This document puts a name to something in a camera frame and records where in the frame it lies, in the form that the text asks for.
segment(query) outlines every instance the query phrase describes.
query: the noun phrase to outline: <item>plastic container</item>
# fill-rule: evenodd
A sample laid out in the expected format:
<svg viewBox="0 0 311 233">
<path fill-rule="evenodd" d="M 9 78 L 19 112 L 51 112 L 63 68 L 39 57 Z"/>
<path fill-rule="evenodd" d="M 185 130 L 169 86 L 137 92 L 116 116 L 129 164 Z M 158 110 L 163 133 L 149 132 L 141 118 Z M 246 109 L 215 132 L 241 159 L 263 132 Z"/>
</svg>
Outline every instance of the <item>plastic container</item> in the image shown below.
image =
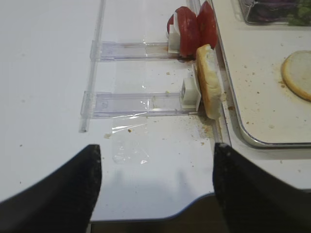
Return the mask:
<svg viewBox="0 0 311 233">
<path fill-rule="evenodd" d="M 246 23 L 311 26 L 309 0 L 239 0 Z"/>
</svg>

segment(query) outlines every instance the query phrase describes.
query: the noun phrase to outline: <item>bread bun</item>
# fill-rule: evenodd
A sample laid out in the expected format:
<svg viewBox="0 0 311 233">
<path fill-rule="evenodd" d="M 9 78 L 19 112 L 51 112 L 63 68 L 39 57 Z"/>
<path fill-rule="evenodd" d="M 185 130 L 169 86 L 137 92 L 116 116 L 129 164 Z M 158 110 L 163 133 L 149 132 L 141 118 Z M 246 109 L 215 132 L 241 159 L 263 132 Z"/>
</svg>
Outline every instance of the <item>bread bun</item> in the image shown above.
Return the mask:
<svg viewBox="0 0 311 233">
<path fill-rule="evenodd" d="M 284 82 L 295 94 L 311 101 L 311 51 L 291 54 L 284 61 L 281 73 Z"/>
<path fill-rule="evenodd" d="M 215 51 L 210 45 L 198 48 L 196 52 L 197 74 L 206 114 L 211 119 L 220 116 L 221 88 L 216 73 Z"/>
</svg>

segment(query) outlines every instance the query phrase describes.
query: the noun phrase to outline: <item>red tomato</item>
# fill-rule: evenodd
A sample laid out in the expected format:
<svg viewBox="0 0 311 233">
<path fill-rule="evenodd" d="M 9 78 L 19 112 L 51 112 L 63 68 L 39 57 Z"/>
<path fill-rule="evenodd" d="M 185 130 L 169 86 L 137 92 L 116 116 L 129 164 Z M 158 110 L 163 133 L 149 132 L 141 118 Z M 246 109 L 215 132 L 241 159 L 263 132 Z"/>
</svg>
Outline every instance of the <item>red tomato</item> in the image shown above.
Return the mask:
<svg viewBox="0 0 311 233">
<path fill-rule="evenodd" d="M 215 48 L 218 40 L 215 15 L 207 1 L 201 6 L 197 21 L 201 35 L 201 46 L 210 44 L 212 49 Z"/>
<path fill-rule="evenodd" d="M 196 15 L 186 6 L 179 7 L 176 12 L 180 31 L 180 55 L 182 57 L 196 56 L 196 50 L 200 47 L 200 32 Z"/>
<path fill-rule="evenodd" d="M 170 25 L 174 24 L 174 14 L 170 17 L 169 21 L 167 22 L 167 33 L 170 34 Z"/>
</svg>

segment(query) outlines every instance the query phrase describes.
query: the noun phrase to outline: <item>dark floor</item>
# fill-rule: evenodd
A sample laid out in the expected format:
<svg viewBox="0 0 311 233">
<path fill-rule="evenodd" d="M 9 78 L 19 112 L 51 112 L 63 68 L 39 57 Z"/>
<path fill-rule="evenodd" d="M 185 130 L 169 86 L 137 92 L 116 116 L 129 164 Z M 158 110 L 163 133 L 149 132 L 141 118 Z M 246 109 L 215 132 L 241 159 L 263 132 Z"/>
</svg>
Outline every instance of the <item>dark floor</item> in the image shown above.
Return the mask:
<svg viewBox="0 0 311 233">
<path fill-rule="evenodd" d="M 214 196 L 162 221 L 93 223 L 92 233 L 228 233 Z"/>
</svg>

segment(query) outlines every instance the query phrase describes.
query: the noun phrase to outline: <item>white plastic holder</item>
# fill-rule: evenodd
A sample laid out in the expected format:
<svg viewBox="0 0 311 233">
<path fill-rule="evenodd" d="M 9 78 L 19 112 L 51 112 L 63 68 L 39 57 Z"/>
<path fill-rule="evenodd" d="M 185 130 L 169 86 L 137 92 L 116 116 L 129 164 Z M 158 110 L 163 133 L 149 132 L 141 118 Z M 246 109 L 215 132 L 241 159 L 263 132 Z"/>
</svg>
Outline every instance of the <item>white plastic holder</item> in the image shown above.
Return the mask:
<svg viewBox="0 0 311 233">
<path fill-rule="evenodd" d="M 196 66 L 192 65 L 192 68 L 194 75 L 184 78 L 180 102 L 183 109 L 195 108 L 198 111 L 202 95 L 197 79 Z"/>
<path fill-rule="evenodd" d="M 168 53 L 178 53 L 180 49 L 180 31 L 178 27 L 177 12 L 174 13 L 174 24 L 170 25 Z"/>
</svg>

